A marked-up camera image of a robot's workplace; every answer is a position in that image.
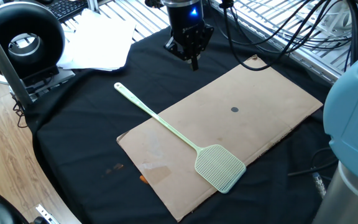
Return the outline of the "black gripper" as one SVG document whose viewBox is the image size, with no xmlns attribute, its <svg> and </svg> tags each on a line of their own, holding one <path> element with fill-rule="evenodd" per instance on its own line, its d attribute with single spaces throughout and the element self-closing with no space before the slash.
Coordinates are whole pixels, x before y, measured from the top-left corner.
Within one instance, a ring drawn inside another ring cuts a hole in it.
<svg viewBox="0 0 358 224">
<path fill-rule="evenodd" d="M 214 32 L 214 27 L 204 21 L 203 2 L 166 1 L 170 22 L 170 38 L 163 46 L 165 50 L 197 70 L 198 59 L 205 50 Z"/>
</svg>

